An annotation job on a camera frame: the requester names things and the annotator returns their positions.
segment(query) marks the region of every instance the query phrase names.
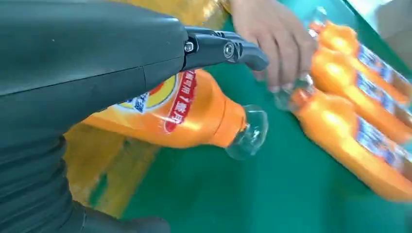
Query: yellow surface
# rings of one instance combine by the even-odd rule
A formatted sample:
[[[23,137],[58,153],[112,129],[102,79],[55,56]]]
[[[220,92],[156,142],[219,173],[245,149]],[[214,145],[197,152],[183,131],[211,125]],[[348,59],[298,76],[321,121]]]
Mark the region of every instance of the yellow surface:
[[[91,191],[122,148],[125,138],[85,124],[74,126],[65,137],[68,149],[64,159],[70,190],[77,201],[88,205]]]
[[[120,217],[158,150],[149,143],[127,140],[107,171],[107,188],[95,209]]]
[[[219,0],[119,0],[173,15],[186,25],[219,29],[227,12]],[[88,205],[89,196],[106,173],[108,186],[96,208],[120,216],[136,187],[146,174],[158,146],[126,140],[110,133],[78,124],[66,135],[68,179],[73,198]]]

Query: bottle cap opening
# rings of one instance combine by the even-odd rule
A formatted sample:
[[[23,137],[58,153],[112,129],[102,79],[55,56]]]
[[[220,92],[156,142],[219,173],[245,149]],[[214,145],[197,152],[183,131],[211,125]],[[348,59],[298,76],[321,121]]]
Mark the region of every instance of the bottle cap opening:
[[[284,111],[299,110],[314,93],[313,80],[309,75],[297,79],[292,89],[282,88],[275,93],[275,105]]]
[[[260,107],[246,105],[244,110],[246,127],[236,135],[232,144],[226,148],[229,156],[236,160],[253,157],[265,142],[269,128],[268,116]]]

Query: bottle neck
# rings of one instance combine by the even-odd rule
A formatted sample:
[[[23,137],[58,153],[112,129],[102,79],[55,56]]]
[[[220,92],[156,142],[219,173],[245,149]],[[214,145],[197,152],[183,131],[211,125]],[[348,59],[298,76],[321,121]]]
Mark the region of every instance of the bottle neck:
[[[315,87],[313,85],[307,87],[296,88],[290,97],[289,109],[296,115],[296,113],[301,112],[308,103],[311,101],[312,96],[315,93]]]
[[[246,128],[244,108],[225,97],[223,116],[209,144],[227,148],[235,140],[236,135]]]

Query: plastic bottle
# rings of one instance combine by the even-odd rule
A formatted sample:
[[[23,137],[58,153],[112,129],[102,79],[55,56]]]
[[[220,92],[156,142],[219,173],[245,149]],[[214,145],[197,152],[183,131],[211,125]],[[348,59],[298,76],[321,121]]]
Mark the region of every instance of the plastic bottle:
[[[254,155],[268,130],[263,110],[233,102],[204,70],[179,73],[84,123],[165,147],[215,145],[236,159]]]
[[[316,89],[310,77],[291,91],[281,91],[276,103],[297,117],[318,144],[376,193],[389,200],[412,200],[412,178],[404,166],[411,155],[356,114],[345,98]]]
[[[412,85],[408,80],[360,43],[352,28],[327,20],[324,8],[316,9],[309,30],[321,45],[349,55],[353,67],[363,73],[373,73],[374,75],[369,75],[370,81],[384,89],[397,102],[410,102]]]
[[[356,112],[397,143],[410,142],[412,116],[380,87],[370,73],[355,69],[348,56],[319,46],[312,57],[311,76],[320,90],[347,98]]]

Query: orange liquid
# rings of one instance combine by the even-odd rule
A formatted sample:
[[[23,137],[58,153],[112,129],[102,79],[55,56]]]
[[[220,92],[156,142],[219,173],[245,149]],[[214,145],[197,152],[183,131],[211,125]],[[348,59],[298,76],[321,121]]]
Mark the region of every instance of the orange liquid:
[[[294,114],[311,140],[379,195],[389,200],[412,200],[411,181],[396,169],[401,161],[399,154],[387,153],[399,146],[381,133],[378,140],[368,141],[363,133],[370,132],[372,126],[358,117],[351,102],[319,90],[308,95],[301,89],[295,91],[292,101],[300,106]],[[369,148],[362,144],[367,142],[373,144]]]
[[[84,123],[154,144],[226,148],[245,128],[242,106],[203,70],[179,73],[146,95],[94,113]]]
[[[353,29],[333,24],[330,21],[323,28],[315,25],[312,27],[319,32],[318,41],[322,46],[350,55],[352,66],[363,73],[368,73],[370,80],[384,89],[397,102],[401,104],[410,102],[410,89],[412,88],[410,83],[360,44],[357,33]]]
[[[409,141],[412,130],[394,115],[398,109],[396,102],[370,82],[375,75],[355,69],[352,60],[343,53],[320,47],[312,58],[311,75],[316,87],[350,100],[361,117],[393,141]]]

